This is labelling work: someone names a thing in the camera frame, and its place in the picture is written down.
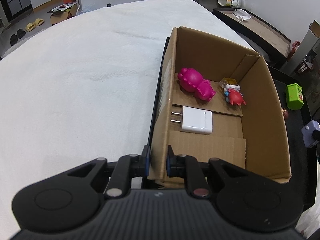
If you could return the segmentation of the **yellow slipper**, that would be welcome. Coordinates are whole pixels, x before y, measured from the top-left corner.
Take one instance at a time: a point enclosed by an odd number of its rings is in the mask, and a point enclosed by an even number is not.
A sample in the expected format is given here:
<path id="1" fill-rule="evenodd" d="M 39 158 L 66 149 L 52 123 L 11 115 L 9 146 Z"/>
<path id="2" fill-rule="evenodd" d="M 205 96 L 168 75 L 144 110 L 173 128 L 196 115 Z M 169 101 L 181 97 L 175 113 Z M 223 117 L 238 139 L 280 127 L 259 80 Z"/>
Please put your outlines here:
<path id="1" fill-rule="evenodd" d="M 34 22 L 33 22 L 33 25 L 35 25 L 36 27 L 44 24 L 45 20 L 44 19 L 41 19 L 41 18 L 37 18 Z"/>
<path id="2" fill-rule="evenodd" d="M 35 29 L 35 25 L 32 24 L 32 23 L 28 23 L 27 26 L 26 26 L 26 28 L 25 28 L 25 31 L 31 32 L 31 31 L 34 30 L 34 29 Z"/>

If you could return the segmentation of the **brown cardboard box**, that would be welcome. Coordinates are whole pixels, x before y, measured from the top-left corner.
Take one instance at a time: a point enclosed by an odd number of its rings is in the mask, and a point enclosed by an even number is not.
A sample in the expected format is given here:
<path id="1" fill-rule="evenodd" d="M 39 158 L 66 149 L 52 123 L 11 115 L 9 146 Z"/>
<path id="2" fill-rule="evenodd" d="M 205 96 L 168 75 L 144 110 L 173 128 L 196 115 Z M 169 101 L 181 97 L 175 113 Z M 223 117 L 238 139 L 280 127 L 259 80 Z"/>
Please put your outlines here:
<path id="1" fill-rule="evenodd" d="M 182 68 L 194 68 L 216 94 L 205 102 L 180 87 Z M 235 79 L 246 105 L 230 105 L 219 82 Z M 211 111 L 209 135 L 180 131 L 171 114 L 183 106 Z M 291 178 L 289 144 L 279 96 L 262 56 L 224 38 L 187 27 L 174 28 L 164 55 L 159 107 L 151 144 L 149 178 L 179 187 L 181 179 L 166 172 L 168 146 L 175 154 L 198 161 L 220 158 L 278 183 Z"/>

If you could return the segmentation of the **black slipper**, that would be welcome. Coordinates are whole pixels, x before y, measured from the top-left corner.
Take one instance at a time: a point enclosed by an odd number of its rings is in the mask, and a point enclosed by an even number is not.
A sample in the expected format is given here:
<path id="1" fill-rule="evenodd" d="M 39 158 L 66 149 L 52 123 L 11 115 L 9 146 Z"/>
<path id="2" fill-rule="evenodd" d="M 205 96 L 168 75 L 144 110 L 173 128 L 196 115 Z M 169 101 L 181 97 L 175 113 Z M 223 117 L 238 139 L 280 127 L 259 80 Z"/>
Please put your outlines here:
<path id="1" fill-rule="evenodd" d="M 18 36 L 16 34 L 11 35 L 10 37 L 10 45 L 13 46 L 18 42 Z"/>
<path id="2" fill-rule="evenodd" d="M 19 39 L 22 39 L 26 35 L 26 32 L 23 29 L 18 29 L 17 31 L 17 37 Z"/>

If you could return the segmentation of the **white power adapter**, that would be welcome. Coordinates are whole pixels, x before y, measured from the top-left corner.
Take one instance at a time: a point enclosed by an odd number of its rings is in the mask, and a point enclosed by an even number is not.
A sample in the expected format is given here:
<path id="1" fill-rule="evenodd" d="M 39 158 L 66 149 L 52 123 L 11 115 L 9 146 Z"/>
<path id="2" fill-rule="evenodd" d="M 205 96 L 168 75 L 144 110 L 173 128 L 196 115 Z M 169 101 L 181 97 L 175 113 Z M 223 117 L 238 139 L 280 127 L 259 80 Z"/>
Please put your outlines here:
<path id="1" fill-rule="evenodd" d="M 179 124 L 180 131 L 209 135 L 213 132 L 213 114 L 204 109 L 183 106 L 180 112 L 172 112 L 177 119 L 170 119 Z"/>

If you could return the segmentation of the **green hexagonal toy box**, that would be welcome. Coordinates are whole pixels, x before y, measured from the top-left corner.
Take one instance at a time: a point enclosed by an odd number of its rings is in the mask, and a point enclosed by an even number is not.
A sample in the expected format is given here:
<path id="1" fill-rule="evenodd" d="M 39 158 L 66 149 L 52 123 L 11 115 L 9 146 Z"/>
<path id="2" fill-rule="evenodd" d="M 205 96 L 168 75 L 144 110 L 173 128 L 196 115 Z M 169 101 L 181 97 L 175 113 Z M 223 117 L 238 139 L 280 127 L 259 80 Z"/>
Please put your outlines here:
<path id="1" fill-rule="evenodd" d="M 293 111 L 300 110 L 304 105 L 303 90 L 299 84 L 293 83 L 287 85 L 286 90 L 286 104 L 287 107 Z"/>

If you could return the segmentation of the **brown-haired girl figurine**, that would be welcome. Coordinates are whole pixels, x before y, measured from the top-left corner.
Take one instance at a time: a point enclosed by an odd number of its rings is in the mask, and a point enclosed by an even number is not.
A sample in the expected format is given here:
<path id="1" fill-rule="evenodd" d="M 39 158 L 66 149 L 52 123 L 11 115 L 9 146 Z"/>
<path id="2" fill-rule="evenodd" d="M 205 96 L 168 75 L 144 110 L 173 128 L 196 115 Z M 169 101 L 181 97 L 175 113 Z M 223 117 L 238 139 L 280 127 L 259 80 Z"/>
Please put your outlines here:
<path id="1" fill-rule="evenodd" d="M 282 110 L 282 113 L 283 113 L 284 120 L 287 120 L 289 118 L 288 111 L 285 108 L 282 108 L 281 110 Z"/>

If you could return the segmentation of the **magenta pig figurine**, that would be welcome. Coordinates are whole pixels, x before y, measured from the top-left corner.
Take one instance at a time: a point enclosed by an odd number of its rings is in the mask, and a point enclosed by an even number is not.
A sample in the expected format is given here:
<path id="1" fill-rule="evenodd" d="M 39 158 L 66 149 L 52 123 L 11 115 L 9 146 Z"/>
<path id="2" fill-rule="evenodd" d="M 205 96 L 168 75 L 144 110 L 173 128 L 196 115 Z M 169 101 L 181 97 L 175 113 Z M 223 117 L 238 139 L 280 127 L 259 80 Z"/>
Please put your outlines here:
<path id="1" fill-rule="evenodd" d="M 182 68 L 177 75 L 180 86 L 195 98 L 210 102 L 216 91 L 212 88 L 209 80 L 204 79 L 202 74 L 194 68 Z"/>

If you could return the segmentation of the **lavender toy block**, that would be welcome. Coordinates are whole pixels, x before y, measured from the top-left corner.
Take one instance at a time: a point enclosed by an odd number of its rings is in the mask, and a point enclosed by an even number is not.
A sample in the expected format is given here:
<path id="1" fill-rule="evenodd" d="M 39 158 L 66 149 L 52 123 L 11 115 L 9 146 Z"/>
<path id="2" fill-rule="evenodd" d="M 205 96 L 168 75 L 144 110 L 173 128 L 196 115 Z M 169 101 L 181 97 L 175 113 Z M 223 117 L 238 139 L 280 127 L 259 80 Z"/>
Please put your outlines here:
<path id="1" fill-rule="evenodd" d="M 311 120 L 301 129 L 304 145 L 311 148 L 320 141 L 320 124 L 315 120 Z"/>

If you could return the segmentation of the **white face mask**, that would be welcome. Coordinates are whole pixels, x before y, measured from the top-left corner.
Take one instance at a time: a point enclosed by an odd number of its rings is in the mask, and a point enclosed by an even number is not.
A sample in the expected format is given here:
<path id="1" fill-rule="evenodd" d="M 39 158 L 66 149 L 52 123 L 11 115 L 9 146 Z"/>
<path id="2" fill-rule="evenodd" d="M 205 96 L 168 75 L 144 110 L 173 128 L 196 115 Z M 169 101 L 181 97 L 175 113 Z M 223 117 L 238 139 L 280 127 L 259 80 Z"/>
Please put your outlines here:
<path id="1" fill-rule="evenodd" d="M 249 21 L 251 19 L 251 15 L 242 9 L 234 9 L 233 15 L 240 22 Z"/>

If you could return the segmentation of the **red plastic basket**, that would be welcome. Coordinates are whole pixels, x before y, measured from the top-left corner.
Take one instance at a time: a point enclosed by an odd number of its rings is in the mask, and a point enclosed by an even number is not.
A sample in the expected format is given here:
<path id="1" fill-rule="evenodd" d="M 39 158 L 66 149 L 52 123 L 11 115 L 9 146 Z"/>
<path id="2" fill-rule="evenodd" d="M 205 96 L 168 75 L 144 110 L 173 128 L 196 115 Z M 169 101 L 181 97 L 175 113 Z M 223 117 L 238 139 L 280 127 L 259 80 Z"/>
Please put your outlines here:
<path id="1" fill-rule="evenodd" d="M 300 46 L 300 42 L 299 41 L 293 42 L 292 49 L 291 49 L 287 59 L 290 59 L 293 56 L 293 54 L 297 51 L 299 46 Z"/>

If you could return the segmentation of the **open cardboard box on floor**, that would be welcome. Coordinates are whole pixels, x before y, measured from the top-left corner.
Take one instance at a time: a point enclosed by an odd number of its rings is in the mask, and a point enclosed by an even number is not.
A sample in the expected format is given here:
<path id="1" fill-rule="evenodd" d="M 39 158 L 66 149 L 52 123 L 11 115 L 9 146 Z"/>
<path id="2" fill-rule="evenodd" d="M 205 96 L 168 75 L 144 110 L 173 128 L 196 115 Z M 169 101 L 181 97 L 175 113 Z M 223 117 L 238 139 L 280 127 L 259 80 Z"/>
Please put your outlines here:
<path id="1" fill-rule="evenodd" d="M 77 3 L 65 3 L 48 11 L 50 14 L 51 25 L 58 24 L 76 15 L 78 10 Z"/>

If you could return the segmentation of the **black framed board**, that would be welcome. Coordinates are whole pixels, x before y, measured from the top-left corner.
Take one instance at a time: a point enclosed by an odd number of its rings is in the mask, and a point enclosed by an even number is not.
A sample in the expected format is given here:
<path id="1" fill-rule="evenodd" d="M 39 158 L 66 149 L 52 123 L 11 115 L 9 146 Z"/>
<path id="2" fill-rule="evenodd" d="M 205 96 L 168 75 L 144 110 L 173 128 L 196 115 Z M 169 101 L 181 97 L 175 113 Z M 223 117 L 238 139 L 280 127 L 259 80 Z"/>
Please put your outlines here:
<path id="1" fill-rule="evenodd" d="M 291 44 L 289 38 L 255 14 L 250 14 L 249 20 L 241 21 L 233 12 L 233 9 L 222 8 L 212 11 L 213 15 L 263 55 L 270 65 L 282 65 L 287 62 Z"/>

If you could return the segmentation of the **red crab figurine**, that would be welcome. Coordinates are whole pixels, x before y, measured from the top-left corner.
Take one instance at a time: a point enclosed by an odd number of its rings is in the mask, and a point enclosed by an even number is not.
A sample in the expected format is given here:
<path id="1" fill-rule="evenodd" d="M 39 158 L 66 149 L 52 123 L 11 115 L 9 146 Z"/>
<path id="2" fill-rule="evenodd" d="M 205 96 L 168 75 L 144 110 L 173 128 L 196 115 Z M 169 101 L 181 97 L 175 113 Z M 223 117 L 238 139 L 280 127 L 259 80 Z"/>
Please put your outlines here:
<path id="1" fill-rule="evenodd" d="M 225 95 L 225 101 L 230 105 L 246 105 L 243 94 L 240 92 L 240 86 L 235 79 L 224 77 L 219 82 L 220 87 Z"/>

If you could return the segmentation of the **white paper cup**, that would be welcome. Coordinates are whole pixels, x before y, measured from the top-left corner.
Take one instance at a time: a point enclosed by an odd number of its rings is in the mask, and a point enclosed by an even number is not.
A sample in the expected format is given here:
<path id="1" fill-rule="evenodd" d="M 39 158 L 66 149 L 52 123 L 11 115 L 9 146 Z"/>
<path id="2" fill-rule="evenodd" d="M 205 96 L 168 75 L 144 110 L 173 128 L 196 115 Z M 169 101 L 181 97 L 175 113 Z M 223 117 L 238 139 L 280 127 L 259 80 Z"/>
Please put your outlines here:
<path id="1" fill-rule="evenodd" d="M 218 4 L 223 7 L 244 8 L 245 0 L 217 0 Z"/>

